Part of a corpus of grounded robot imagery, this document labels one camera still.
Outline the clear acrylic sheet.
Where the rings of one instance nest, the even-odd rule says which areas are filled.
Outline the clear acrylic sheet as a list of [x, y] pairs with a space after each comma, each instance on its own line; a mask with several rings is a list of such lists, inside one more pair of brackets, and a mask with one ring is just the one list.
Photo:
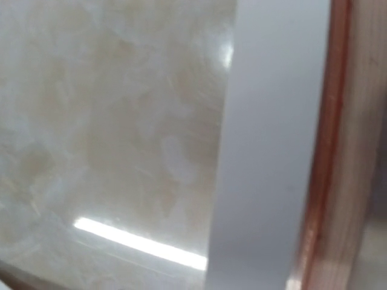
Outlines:
[[1, 2], [12, 289], [203, 289], [236, 8]]

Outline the white photo mat board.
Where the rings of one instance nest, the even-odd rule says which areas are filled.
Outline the white photo mat board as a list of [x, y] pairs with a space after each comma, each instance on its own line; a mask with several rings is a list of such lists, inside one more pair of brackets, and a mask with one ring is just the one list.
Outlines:
[[329, 1], [239, 1], [206, 289], [284, 289], [304, 212]]

